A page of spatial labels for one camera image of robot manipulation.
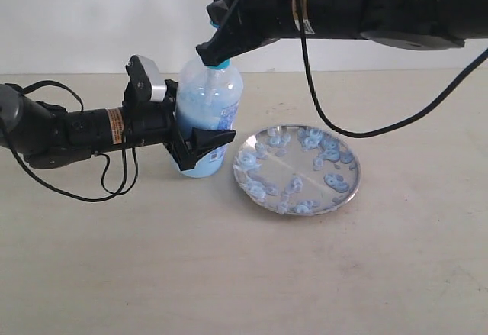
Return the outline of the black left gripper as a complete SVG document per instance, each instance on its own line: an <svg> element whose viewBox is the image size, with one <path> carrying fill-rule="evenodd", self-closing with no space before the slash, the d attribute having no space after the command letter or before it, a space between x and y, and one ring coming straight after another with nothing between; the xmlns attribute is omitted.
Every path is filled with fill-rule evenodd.
<svg viewBox="0 0 488 335"><path fill-rule="evenodd" d="M234 141L234 130L204 130L193 128L190 137L183 138L174 124L178 82L165 80L162 102L137 102L139 90L131 81L124 91L122 116L124 143L127 147L164 144L181 171L193 169L209 153Z"/></svg>

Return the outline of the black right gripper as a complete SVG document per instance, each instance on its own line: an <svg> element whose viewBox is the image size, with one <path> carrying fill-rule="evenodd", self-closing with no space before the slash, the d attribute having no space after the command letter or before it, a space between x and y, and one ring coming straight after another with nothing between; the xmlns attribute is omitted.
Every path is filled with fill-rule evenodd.
<svg viewBox="0 0 488 335"><path fill-rule="evenodd" d="M215 32L195 47L206 66L305 33L302 0L212 0L206 10Z"/></svg>

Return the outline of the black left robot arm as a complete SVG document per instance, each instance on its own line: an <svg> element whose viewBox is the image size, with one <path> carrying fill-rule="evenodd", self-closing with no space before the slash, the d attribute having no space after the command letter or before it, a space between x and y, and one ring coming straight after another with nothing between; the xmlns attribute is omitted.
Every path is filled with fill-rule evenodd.
<svg viewBox="0 0 488 335"><path fill-rule="evenodd" d="M124 148L162 144L182 171L220 147L231 143L236 132L227 127L191 127L183 136L175 120L178 84L166 82L163 101L139 101L136 89L127 85L117 108L68 112L59 105L33 101L28 94L55 81L36 82L22 88L1 86L2 147L13 146L33 169L56 169Z"/></svg>

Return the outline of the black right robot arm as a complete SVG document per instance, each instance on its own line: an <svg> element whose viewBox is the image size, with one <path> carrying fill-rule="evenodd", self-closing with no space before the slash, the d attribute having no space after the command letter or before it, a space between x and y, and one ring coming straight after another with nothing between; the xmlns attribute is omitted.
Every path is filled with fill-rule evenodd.
<svg viewBox="0 0 488 335"><path fill-rule="evenodd" d="M487 36L487 0L213 0L207 13L217 29L196 50L208 66L301 36L418 51Z"/></svg>

